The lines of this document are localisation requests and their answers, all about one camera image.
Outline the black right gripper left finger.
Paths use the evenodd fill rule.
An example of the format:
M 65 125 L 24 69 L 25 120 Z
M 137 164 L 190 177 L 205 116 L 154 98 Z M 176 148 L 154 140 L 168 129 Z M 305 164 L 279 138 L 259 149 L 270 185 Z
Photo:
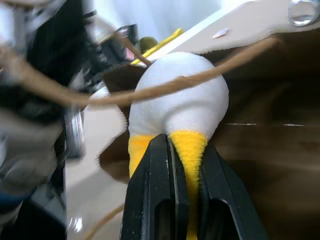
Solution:
M 189 197 L 180 157 L 165 135 L 153 138 L 130 178 L 122 215 L 122 240 L 185 240 Z

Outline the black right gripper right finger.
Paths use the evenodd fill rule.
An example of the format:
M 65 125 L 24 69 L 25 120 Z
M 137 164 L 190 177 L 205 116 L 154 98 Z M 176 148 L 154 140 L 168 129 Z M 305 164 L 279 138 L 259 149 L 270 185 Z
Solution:
M 199 239 L 268 238 L 241 178 L 210 142 L 199 168 Z

